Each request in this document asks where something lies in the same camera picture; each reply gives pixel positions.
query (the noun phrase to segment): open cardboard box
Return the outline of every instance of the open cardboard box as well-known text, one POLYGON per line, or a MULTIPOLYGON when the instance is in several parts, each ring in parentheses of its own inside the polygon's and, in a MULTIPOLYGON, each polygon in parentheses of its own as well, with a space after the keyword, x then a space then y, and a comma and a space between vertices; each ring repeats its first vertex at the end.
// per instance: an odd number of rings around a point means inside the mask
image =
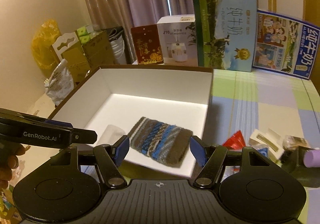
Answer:
MULTIPOLYGON (((69 94, 50 118, 95 130, 98 141, 107 125, 128 133, 142 116, 190 129, 202 138, 212 77, 212 69, 201 67, 101 66, 69 94)), ((125 160, 187 178, 195 165, 189 148, 179 168, 162 165, 132 148, 125 160)))

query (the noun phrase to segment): human hand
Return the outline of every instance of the human hand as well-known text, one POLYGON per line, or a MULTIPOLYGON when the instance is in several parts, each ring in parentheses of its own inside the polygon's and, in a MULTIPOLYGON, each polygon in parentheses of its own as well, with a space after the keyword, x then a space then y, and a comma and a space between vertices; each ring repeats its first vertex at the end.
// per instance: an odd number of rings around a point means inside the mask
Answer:
POLYGON ((16 169, 19 166, 19 160, 17 156, 24 155, 26 149, 20 144, 15 155, 11 155, 8 158, 8 164, 6 166, 0 166, 0 188, 6 189, 8 187, 8 181, 12 179, 12 169, 16 169))

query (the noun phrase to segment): striped knit fabric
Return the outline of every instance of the striped knit fabric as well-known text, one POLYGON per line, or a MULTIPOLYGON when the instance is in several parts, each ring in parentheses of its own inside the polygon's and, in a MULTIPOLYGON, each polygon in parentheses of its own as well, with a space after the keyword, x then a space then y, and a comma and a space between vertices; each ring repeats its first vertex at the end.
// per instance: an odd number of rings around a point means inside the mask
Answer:
POLYGON ((128 136, 133 149, 161 164, 179 167, 192 131, 142 117, 128 136))

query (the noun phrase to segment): red plastic packet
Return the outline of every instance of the red plastic packet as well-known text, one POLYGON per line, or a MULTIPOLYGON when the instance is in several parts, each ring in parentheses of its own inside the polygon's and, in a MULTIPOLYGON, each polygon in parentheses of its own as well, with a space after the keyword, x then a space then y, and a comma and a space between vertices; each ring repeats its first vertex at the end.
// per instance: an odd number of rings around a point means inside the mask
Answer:
POLYGON ((238 130, 236 133, 232 135, 232 137, 228 138, 227 141, 224 142, 222 145, 229 149, 241 150, 243 147, 245 147, 245 141, 241 131, 238 130))

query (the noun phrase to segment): purple cap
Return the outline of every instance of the purple cap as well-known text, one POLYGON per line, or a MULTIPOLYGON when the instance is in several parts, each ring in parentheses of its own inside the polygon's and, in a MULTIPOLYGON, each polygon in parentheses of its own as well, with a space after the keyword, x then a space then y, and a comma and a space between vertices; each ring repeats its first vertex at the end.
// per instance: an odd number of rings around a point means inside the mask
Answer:
POLYGON ((320 150, 308 150, 304 154, 303 163, 306 167, 320 167, 320 150))

